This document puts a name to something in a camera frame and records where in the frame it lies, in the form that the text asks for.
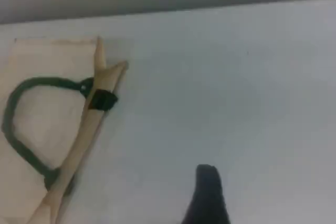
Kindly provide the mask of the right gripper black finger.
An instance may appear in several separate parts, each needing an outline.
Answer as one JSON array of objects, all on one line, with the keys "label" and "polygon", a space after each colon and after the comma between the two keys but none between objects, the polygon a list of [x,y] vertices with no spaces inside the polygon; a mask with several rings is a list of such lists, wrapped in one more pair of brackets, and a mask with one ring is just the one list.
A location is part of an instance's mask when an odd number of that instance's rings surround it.
[{"label": "right gripper black finger", "polygon": [[230,223],[222,181],[215,166],[197,166],[193,196],[182,223]]}]

